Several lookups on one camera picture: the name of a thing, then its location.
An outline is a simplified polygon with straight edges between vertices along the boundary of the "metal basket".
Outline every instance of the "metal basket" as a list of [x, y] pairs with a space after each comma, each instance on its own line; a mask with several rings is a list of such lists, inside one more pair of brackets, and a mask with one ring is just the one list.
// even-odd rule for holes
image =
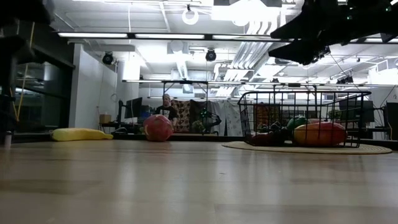
[[[295, 124], [298, 116], [305, 118], [305, 142], [309, 134], [309, 122], [319, 123], [318, 138], [325, 131], [330, 131], [330, 142], [333, 142], [333, 131], [321, 128], [321, 123], [331, 122], [332, 127], [342, 125], [346, 131], [344, 142], [336, 144], [336, 147], [359, 147], [363, 123], [363, 101], [364, 97], [370, 95], [369, 91], [326, 91], [326, 90], [275, 90], [274, 91], [250, 91], [245, 93], [238, 101], [242, 132], [245, 142], [254, 146], [261, 146], [253, 139], [260, 134], [261, 126], [269, 127], [276, 121], [280, 126], [286, 126], [292, 119]], [[289, 140], [279, 146], [294, 146], [294, 134], [297, 130], [291, 131]]]

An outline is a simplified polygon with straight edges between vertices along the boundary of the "black t-shirt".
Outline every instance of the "black t-shirt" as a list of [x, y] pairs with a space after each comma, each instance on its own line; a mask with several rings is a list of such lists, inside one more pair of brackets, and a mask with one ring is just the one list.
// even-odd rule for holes
[[164, 115], [166, 118], [168, 118], [171, 121], [173, 120], [173, 118], [177, 118], [177, 112], [171, 106], [168, 106], [168, 107], [160, 106], [160, 107], [156, 108], [155, 114]]

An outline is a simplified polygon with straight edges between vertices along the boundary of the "wire basket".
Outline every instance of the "wire basket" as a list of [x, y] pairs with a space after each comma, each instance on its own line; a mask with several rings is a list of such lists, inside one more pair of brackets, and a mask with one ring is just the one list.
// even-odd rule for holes
[[250, 91], [238, 101], [253, 146], [359, 147], [369, 91]]

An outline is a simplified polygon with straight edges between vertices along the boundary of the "red ball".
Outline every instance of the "red ball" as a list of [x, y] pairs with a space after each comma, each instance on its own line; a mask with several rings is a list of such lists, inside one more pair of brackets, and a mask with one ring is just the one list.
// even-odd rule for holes
[[166, 141], [173, 134], [172, 122], [163, 115], [152, 115], [144, 121], [144, 132], [150, 141]]

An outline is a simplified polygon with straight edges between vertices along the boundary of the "security camera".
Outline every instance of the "security camera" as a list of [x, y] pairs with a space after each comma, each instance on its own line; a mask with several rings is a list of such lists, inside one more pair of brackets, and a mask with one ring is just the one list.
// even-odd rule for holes
[[115, 59], [113, 57], [113, 53], [112, 52], [105, 52], [105, 55], [102, 58], [102, 62], [105, 65], [113, 65], [115, 63]]
[[208, 49], [207, 54], [206, 54], [206, 61], [213, 62], [214, 60], [216, 60], [216, 58], [217, 58], [217, 55], [216, 55], [216, 52], [214, 51], [214, 49]]

